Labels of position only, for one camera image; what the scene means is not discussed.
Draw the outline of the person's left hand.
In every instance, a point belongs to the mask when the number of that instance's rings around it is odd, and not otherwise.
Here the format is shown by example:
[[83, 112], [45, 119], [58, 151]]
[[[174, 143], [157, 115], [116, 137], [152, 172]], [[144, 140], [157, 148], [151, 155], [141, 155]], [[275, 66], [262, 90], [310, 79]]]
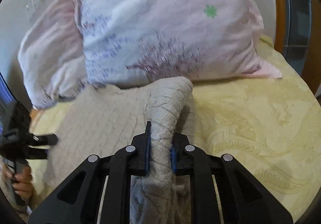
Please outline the person's left hand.
[[29, 165], [26, 165], [21, 173], [13, 175], [7, 165], [2, 163], [1, 171], [4, 180], [14, 180], [12, 187], [17, 195], [24, 200], [29, 200], [32, 197], [34, 188], [31, 182], [33, 177], [31, 175], [31, 168]]

